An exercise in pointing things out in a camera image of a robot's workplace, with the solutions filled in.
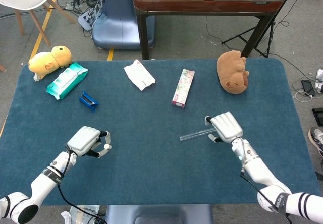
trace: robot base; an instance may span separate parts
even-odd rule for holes
[[[148,47],[155,43],[156,17],[147,19]],[[105,49],[140,49],[139,32],[136,18],[133,20],[110,19],[102,14],[93,26],[94,45]]]

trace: white tissue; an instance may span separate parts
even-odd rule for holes
[[[135,84],[141,91],[149,85],[156,83],[154,77],[137,59],[133,62],[133,64],[125,66],[124,70],[126,71],[126,74],[131,82]]]

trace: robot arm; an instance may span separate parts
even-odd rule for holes
[[[247,170],[254,182],[267,187],[260,191],[275,208],[260,194],[258,202],[267,211],[279,212],[282,215],[293,214],[323,224],[323,198],[306,193],[292,194],[289,188],[280,182],[264,164],[250,143],[243,139],[243,131],[230,112],[216,117],[206,117],[205,124],[212,124],[219,137],[209,134],[214,142],[226,142],[242,163],[242,172]]]
[[[95,152],[100,143],[100,137],[105,137],[104,149]],[[67,143],[67,152],[61,152],[48,167],[31,183],[32,196],[15,192],[0,199],[0,218],[9,218],[14,223],[25,224],[37,214],[41,204],[56,185],[59,185],[65,173],[76,163],[78,156],[102,157],[110,149],[110,134],[95,128],[82,127]]]

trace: wet wipes package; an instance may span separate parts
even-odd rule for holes
[[[57,100],[63,99],[86,76],[88,69],[78,63],[72,63],[53,82],[47,86],[46,92]]]

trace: blue stapler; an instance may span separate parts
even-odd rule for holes
[[[89,96],[85,91],[83,91],[82,95],[80,96],[79,100],[85,104],[91,111],[95,111],[95,108],[99,105],[95,99]]]

